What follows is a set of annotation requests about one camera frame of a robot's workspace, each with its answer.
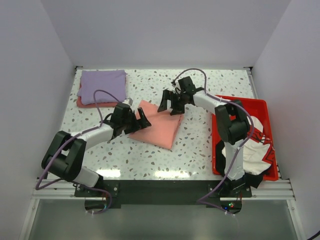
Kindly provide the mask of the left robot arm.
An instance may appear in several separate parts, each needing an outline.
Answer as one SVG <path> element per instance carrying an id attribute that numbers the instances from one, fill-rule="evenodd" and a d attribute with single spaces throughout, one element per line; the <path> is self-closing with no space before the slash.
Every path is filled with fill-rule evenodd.
<path id="1" fill-rule="evenodd" d="M 78 133 L 57 132 L 41 162 L 43 174 L 39 179 L 49 172 L 61 180 L 86 186 L 88 193 L 99 196 L 104 190 L 103 177 L 83 166 L 84 155 L 92 147 L 122 133 L 127 135 L 151 127 L 143 109 L 139 107 L 137 111 L 139 117 L 130 105 L 121 102 L 97 126 Z"/>

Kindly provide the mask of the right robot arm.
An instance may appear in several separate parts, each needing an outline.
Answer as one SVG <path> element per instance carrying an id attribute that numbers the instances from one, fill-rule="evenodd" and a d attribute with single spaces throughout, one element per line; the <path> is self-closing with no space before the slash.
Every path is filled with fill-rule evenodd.
<path id="1" fill-rule="evenodd" d="M 245 184 L 244 144 L 249 140 L 248 132 L 253 120 L 239 99 L 229 100 L 210 95 L 203 87 L 196 87 L 190 77 L 173 81 L 175 90 L 165 89 L 158 112 L 168 109 L 170 115 L 185 113 L 185 105 L 201 107 L 215 115 L 217 132 L 224 142 L 225 168 L 223 192 L 230 197 L 235 196 Z"/>

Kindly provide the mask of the salmon pink t shirt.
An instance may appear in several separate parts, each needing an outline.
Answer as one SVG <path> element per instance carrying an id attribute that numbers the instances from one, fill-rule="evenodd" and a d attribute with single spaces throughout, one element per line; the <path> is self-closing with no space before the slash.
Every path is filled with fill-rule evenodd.
<path id="1" fill-rule="evenodd" d="M 141 100 L 138 106 L 142 108 L 151 126 L 131 133 L 128 137 L 170 150 L 184 116 L 182 114 L 170 115 L 168 110 L 158 112 L 157 105 L 145 100 Z"/>

